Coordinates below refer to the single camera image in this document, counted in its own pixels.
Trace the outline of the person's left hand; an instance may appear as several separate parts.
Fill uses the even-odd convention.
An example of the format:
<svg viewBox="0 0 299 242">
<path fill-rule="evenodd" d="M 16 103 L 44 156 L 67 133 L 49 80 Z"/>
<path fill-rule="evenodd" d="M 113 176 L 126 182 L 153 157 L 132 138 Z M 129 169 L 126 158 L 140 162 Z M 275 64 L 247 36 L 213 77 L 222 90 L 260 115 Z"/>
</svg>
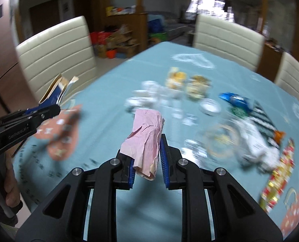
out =
<svg viewBox="0 0 299 242">
<path fill-rule="evenodd" d="M 6 175 L 4 181 L 4 189 L 6 191 L 5 202 L 7 206 L 14 208 L 20 203 L 20 191 L 15 179 L 12 156 L 5 155 Z"/>
</svg>

